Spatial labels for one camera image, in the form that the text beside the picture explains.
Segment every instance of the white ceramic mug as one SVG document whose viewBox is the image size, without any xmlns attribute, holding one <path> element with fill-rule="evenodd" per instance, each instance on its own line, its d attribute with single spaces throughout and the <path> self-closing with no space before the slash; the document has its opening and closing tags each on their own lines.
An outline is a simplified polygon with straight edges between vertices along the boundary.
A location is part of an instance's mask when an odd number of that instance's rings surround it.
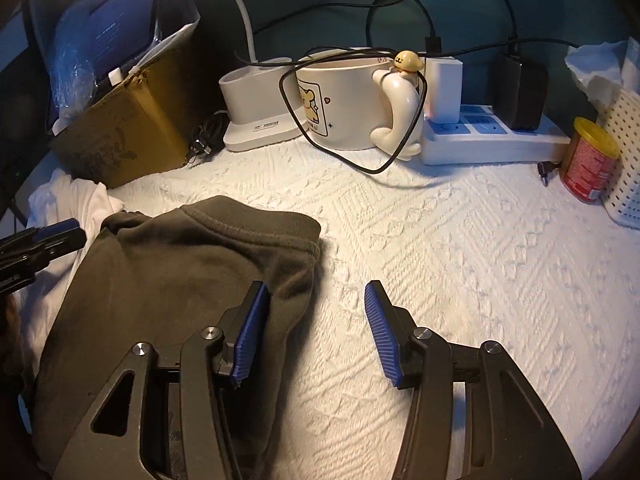
<svg viewBox="0 0 640 480">
<path fill-rule="evenodd" d="M 340 52 L 343 51 L 318 52 L 302 60 L 321 59 Z M 329 60 L 298 70 L 300 97 L 311 138 L 332 150 L 364 150 L 377 145 L 387 153 L 393 152 L 406 130 L 391 149 L 388 146 L 393 142 L 386 142 L 383 146 L 376 139 L 391 133 L 393 127 L 396 130 L 406 128 L 417 109 L 419 97 L 413 86 L 398 74 L 390 74 L 391 77 L 386 78 L 392 66 L 389 58 L 380 57 Z M 415 128 L 418 136 L 421 131 L 422 120 Z M 414 143 L 418 141 L 417 138 L 411 140 Z M 419 152 L 419 144 L 417 148 L 416 144 L 413 146 L 414 151 L 418 149 Z"/>
</svg>

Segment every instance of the ribbed blue pad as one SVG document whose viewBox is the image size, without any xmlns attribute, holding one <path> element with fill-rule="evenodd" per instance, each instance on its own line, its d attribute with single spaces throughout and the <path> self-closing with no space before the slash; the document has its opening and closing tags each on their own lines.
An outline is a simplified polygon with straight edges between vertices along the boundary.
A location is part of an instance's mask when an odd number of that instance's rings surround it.
<svg viewBox="0 0 640 480">
<path fill-rule="evenodd" d="M 264 328 L 265 311 L 269 303 L 267 286 L 263 283 L 251 306 L 242 332 L 234 349 L 234 367 L 231 370 L 231 383 L 234 388 L 240 386 L 243 380 L 249 376 L 251 364 L 254 362 L 255 351 Z"/>
<path fill-rule="evenodd" d="M 373 341 L 375 341 L 376 348 L 378 348 L 378 355 L 380 356 L 380 363 L 385 377 L 391 380 L 393 386 L 398 386 L 402 378 L 398 343 L 386 322 L 386 316 L 382 310 L 382 305 L 380 305 L 380 300 L 370 283 L 364 288 L 364 310 L 367 313 Z"/>
</svg>

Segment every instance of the yellow figurine head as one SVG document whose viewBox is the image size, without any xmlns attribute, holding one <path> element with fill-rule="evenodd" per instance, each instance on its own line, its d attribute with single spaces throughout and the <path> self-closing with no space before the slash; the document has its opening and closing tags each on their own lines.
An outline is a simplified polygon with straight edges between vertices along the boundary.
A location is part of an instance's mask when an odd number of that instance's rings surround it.
<svg viewBox="0 0 640 480">
<path fill-rule="evenodd" d="M 396 68 L 405 72 L 420 72 L 424 68 L 424 63 L 420 57 L 411 50 L 403 50 L 398 53 L 394 59 L 394 64 Z"/>
</svg>

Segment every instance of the silver screw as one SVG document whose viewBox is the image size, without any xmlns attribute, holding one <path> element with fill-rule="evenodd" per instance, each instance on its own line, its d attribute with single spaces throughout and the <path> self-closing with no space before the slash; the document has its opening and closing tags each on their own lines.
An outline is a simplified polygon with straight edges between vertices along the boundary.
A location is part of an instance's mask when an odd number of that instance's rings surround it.
<svg viewBox="0 0 640 480">
<path fill-rule="evenodd" d="M 137 355 L 139 357 L 146 355 L 151 350 L 151 345 L 149 343 L 136 343 L 136 345 L 131 349 L 133 355 Z"/>
<path fill-rule="evenodd" d="M 432 335 L 433 332 L 423 326 L 417 326 L 416 328 L 414 328 L 414 337 L 416 339 L 419 339 L 420 341 L 430 339 Z"/>
<path fill-rule="evenodd" d="M 499 354 L 502 352 L 502 345 L 497 341 L 485 341 L 484 350 L 489 354 Z"/>
<path fill-rule="evenodd" d="M 220 330 L 217 326 L 207 326 L 202 332 L 200 332 L 200 336 L 203 339 L 215 339 L 220 336 Z"/>
</svg>

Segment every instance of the mug handle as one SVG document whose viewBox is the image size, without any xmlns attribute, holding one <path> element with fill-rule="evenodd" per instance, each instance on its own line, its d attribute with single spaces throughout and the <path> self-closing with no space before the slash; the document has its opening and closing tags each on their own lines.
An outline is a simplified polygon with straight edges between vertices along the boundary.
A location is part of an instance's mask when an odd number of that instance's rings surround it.
<svg viewBox="0 0 640 480">
<path fill-rule="evenodd" d="M 398 72 L 376 70 L 372 77 L 391 102 L 393 123 L 391 128 L 374 129 L 370 134 L 370 139 L 383 152 L 392 155 L 411 126 L 415 111 L 420 106 L 420 96 L 415 91 L 414 85 Z M 412 156 L 420 153 L 423 123 L 424 115 L 420 114 L 407 144 L 398 155 L 400 160 L 410 160 Z"/>
</svg>

